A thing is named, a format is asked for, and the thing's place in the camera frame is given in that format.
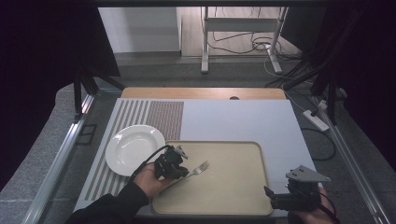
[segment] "wooden board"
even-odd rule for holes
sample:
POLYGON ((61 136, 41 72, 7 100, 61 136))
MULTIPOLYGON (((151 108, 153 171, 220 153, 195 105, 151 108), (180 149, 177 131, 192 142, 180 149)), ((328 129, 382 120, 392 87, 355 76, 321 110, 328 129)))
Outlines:
POLYGON ((121 98, 284 100, 285 93, 273 88, 125 88, 121 98))

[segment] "black sleeve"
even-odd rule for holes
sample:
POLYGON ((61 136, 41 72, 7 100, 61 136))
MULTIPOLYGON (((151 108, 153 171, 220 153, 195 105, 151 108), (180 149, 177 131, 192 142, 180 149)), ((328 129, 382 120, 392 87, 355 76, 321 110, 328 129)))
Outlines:
POLYGON ((77 210, 65 223, 132 223, 134 215, 146 204, 149 204, 146 194, 130 182, 117 197, 106 194, 86 208, 77 210))

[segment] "black cable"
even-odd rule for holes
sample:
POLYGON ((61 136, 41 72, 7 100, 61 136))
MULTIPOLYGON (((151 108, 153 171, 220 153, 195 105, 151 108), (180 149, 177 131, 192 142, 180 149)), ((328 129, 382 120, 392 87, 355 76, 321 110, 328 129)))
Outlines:
POLYGON ((157 153, 159 153, 160 151, 164 150, 164 149, 167 148, 167 147, 169 147, 169 146, 166 145, 166 146, 163 146, 163 147, 158 148, 158 149, 157 149, 154 153, 152 153, 145 161, 143 161, 143 162, 139 165, 139 167, 137 167, 137 169, 134 170, 134 173, 131 175, 131 178, 130 178, 129 181, 133 181, 134 178, 137 176, 137 174, 139 174, 140 171, 143 169, 143 167, 145 167, 145 166, 148 164, 149 160, 151 160, 155 155, 157 155, 157 153))
POLYGON ((313 161, 329 161, 335 156, 335 153, 337 151, 337 147, 336 147, 334 141, 326 133, 323 133, 323 132, 321 132, 319 130, 316 130, 316 129, 310 129, 310 128, 302 128, 301 130, 302 131, 312 131, 312 132, 320 133, 323 136, 325 136, 327 139, 329 139, 329 141, 332 143, 333 151, 332 151, 332 154, 329 157, 327 157, 327 158, 312 158, 313 161))
POLYGON ((277 78, 274 81, 271 81, 271 82, 265 84, 264 87, 267 88, 267 87, 270 87, 271 85, 275 84, 273 87, 280 88, 282 86, 282 84, 284 84, 285 79, 293 78, 295 76, 295 74, 300 74, 308 67, 309 67, 309 63, 307 63, 307 61, 300 61, 287 74, 285 74, 282 77, 277 78))
MULTIPOLYGON (((305 197, 308 201, 313 203, 311 201, 311 197, 309 197, 308 195, 304 194, 302 191, 300 191, 298 189, 294 189, 294 190, 296 192, 298 192, 300 195, 302 195, 303 197, 305 197)), ((332 209, 334 210, 334 212, 332 212, 329 208, 324 206, 323 203, 320 203, 320 205, 318 206, 318 209, 323 211, 335 224, 340 224, 340 219, 337 218, 337 210, 335 209, 335 206, 334 206, 334 203, 332 202, 332 200, 330 200, 329 197, 327 197, 326 195, 324 195, 321 192, 316 192, 316 193, 318 193, 319 195, 323 196, 324 198, 327 199, 327 201, 329 201, 329 203, 332 206, 332 209)))
POLYGON ((301 95, 301 96, 303 96, 304 98, 305 98, 305 100, 307 100, 313 107, 318 107, 317 105, 315 105, 306 95, 304 95, 304 94, 302 94, 302 93, 300 93, 299 91, 297 91, 297 90, 292 90, 292 91, 295 91, 295 92, 297 92, 297 94, 299 94, 299 95, 301 95))
POLYGON ((328 67, 328 62, 322 63, 321 65, 319 65, 318 67, 310 70, 309 72, 307 72, 303 76, 295 78, 293 81, 286 83, 285 89, 286 90, 291 89, 291 88, 301 84, 302 82, 308 80, 309 78, 317 76, 319 72, 325 72, 324 69, 326 67, 328 67))
POLYGON ((240 35, 251 35, 251 34, 254 34, 254 32, 248 32, 248 33, 242 33, 242 34, 239 34, 239 35, 230 35, 230 36, 227 36, 227 37, 223 37, 223 38, 221 38, 221 39, 216 39, 216 38, 215 38, 215 32, 212 32, 212 33, 213 33, 213 39, 214 39, 216 42, 221 41, 221 40, 226 40, 226 39, 234 38, 234 37, 238 37, 238 36, 240 36, 240 35))
POLYGON ((236 51, 232 51, 232 50, 230 50, 230 49, 216 48, 216 47, 211 46, 209 43, 207 43, 207 45, 208 45, 210 48, 212 48, 212 49, 222 49, 222 50, 225 50, 225 51, 234 53, 234 54, 246 54, 246 53, 250 53, 250 52, 256 50, 256 49, 250 49, 250 50, 244 51, 244 52, 236 52, 236 51))
POLYGON ((250 37, 250 42, 251 42, 251 47, 257 49, 257 50, 267 50, 267 48, 265 47, 265 45, 271 45, 270 42, 257 42, 256 40, 258 39, 272 39, 271 37, 267 37, 267 36, 259 36, 253 39, 253 35, 255 33, 253 33, 250 37))
POLYGON ((284 84, 288 83, 291 79, 296 79, 297 76, 299 76, 300 74, 302 74, 306 69, 308 69, 310 67, 309 63, 301 63, 300 66, 298 67, 298 69, 293 70, 290 73, 287 73, 285 75, 285 77, 287 78, 282 78, 281 80, 279 80, 279 84, 278 86, 283 86, 284 84))
MULTIPOLYGON (((326 38, 326 40, 324 41, 323 44, 318 45, 315 49, 313 49, 310 52, 307 52, 305 55, 303 55, 303 57, 301 58, 301 60, 302 60, 301 63, 313 64, 315 66, 315 68, 313 70, 307 72, 307 74, 306 74, 307 76, 313 77, 314 75, 317 75, 319 72, 323 71, 323 69, 326 68, 328 63, 324 59, 329 54, 330 50, 332 49, 333 43, 336 41, 337 37, 340 35, 341 31, 346 26, 346 24, 347 23, 345 21, 343 21, 339 26, 337 26, 336 29, 334 29, 334 32, 328 38, 326 38), (319 61, 320 64, 315 64, 315 62, 312 63, 313 59, 318 59, 317 61, 319 61)), ((286 55, 284 53, 278 52, 276 54, 276 56, 278 56, 282 60, 287 60, 290 55, 286 55)), ((288 73, 288 77, 294 76, 295 72, 297 72, 297 70, 290 71, 288 73)), ((284 78, 279 78, 276 81, 273 81, 273 82, 267 84, 266 86, 278 83, 278 87, 279 87, 279 86, 282 86, 282 84, 284 84, 285 81, 286 80, 284 78)))
POLYGON ((275 48, 276 56, 278 58, 282 59, 283 61, 301 60, 303 58, 301 55, 294 56, 294 55, 282 52, 282 44, 280 44, 279 41, 277 41, 277 44, 279 45, 279 51, 275 48))
POLYGON ((254 7, 252 7, 252 8, 250 9, 250 15, 247 16, 248 18, 249 18, 250 16, 253 16, 253 11, 254 11, 254 7))

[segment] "aluminum rail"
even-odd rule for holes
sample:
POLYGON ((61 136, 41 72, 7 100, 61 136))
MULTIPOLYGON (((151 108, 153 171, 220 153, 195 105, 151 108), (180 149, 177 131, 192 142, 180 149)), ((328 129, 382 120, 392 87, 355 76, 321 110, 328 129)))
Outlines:
POLYGON ((367 207, 369 208, 375 220, 375 223, 390 224, 391 222, 389 221, 388 216, 381 202, 378 200, 375 191, 373 190, 372 186, 366 179, 363 171, 361 170, 355 158, 353 157, 353 154, 351 153, 343 135, 341 135, 340 131, 336 126, 332 125, 332 122, 330 121, 329 117, 327 116, 324 110, 320 109, 319 114, 324 119, 324 121, 329 125, 332 138, 335 144, 337 145, 338 151, 341 157, 343 158, 347 169, 352 175, 352 178, 355 181, 363 200, 366 202, 367 207))
POLYGON ((87 113, 92 105, 93 100, 94 96, 87 95, 85 97, 85 100, 82 103, 83 115, 78 123, 74 123, 71 125, 58 153, 56 154, 54 161, 52 162, 51 167, 49 168, 46 177, 44 178, 43 183, 38 189, 38 192, 33 199, 25 218, 22 221, 23 224, 37 223, 41 218, 41 215, 47 205, 50 195, 55 188, 56 182, 58 181, 58 178, 62 173, 62 169, 64 168, 69 154, 78 138, 78 133, 81 130, 85 120, 87 119, 87 113))

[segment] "gray floor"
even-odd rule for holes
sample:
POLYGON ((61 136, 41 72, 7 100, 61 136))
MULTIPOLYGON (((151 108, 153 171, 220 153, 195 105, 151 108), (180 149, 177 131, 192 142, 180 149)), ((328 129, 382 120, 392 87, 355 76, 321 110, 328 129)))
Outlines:
MULTIPOLYGON (((275 77, 265 71, 264 58, 218 58, 211 59, 209 74, 200 73, 200 60, 193 58, 172 58, 163 55, 134 58, 127 54, 116 55, 121 77, 115 79, 126 86, 164 87, 263 87, 275 77)), ((281 62, 284 71, 290 70, 295 61, 281 62)), ((97 79, 101 89, 92 106, 86 125, 95 125, 96 131, 91 142, 80 136, 67 162, 58 187, 49 200, 49 208, 40 223, 62 223, 73 211, 75 201, 89 172, 95 150, 106 128, 113 105, 120 91, 97 79)), ((301 85, 295 90, 309 97, 309 85, 301 85)), ((304 109, 314 109, 300 94, 289 91, 290 97, 304 109)), ((302 110, 294 106, 295 115, 302 128, 314 126, 302 116, 302 110)), ((338 104, 336 110, 338 128, 375 193, 384 205, 390 220, 396 220, 392 211, 396 210, 396 174, 389 167, 373 143, 358 125, 338 104)), ((0 223, 21 223, 41 182, 60 148, 67 131, 74 120, 73 88, 60 90, 56 106, 42 134, 37 138, 20 169, 0 193, 0 223)), ((313 157, 332 150, 331 143, 323 136, 303 131, 306 143, 313 157)), ((317 170, 332 179, 326 184, 342 223, 375 223, 365 201, 361 197, 343 159, 337 153, 330 161, 315 161, 317 170)))

